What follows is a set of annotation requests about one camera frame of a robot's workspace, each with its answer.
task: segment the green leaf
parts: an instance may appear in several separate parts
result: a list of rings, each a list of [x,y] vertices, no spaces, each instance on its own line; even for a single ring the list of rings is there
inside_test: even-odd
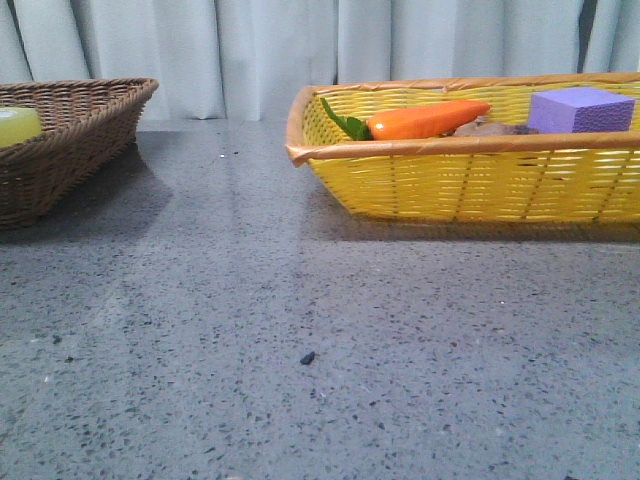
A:
[[[322,102],[322,106],[327,112],[327,115],[329,115],[329,118],[336,122],[336,125],[338,125],[342,131],[349,135],[353,140],[373,139],[366,122],[356,117],[343,117],[341,115],[336,115],[325,98],[321,98],[320,101]]]

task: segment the yellow object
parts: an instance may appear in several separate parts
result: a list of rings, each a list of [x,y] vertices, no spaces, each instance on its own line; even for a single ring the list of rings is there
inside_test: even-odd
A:
[[[468,98],[525,123],[536,91],[593,85],[640,99],[640,72],[305,87],[286,147],[351,213],[409,222],[640,222],[640,102],[629,132],[349,141],[325,114]]]
[[[0,107],[0,147],[23,142],[42,133],[35,108]]]

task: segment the brown wicker basket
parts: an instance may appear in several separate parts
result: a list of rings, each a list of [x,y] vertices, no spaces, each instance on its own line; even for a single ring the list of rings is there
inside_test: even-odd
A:
[[[27,226],[135,141],[151,78],[0,85],[0,106],[38,110],[43,133],[0,148],[0,230]]]

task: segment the basket rim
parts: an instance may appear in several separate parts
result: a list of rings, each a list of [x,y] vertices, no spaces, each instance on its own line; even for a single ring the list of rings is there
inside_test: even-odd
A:
[[[126,94],[114,99],[107,105],[100,106],[87,113],[86,117],[70,122],[69,124],[41,133],[23,142],[0,147],[0,160],[11,161],[24,158],[27,155],[39,155],[54,149],[62,148],[82,137],[85,132],[98,127],[102,123],[117,117],[137,104],[146,103],[159,83],[154,78],[130,77],[112,79],[82,79],[82,80],[56,80],[56,81],[32,81],[21,83],[0,84],[0,90],[29,90],[29,89],[58,89],[78,88],[113,85],[132,85],[134,88]]]
[[[342,85],[307,85],[296,95],[287,118],[285,148],[292,163],[299,167],[309,160],[389,155],[479,154],[560,149],[606,149],[640,147],[640,132],[548,133],[486,137],[446,137],[411,140],[346,141],[330,145],[307,145],[302,132],[304,111],[319,95],[336,91],[379,91],[388,89],[465,90],[488,86],[531,86],[564,82],[620,84],[640,81],[640,72],[549,74],[519,77],[448,77],[436,79],[391,80]]]

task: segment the black speck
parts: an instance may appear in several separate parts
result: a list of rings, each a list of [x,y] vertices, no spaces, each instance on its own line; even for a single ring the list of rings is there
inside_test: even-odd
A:
[[[300,363],[303,365],[309,365],[316,358],[316,352],[309,352],[300,359]]]

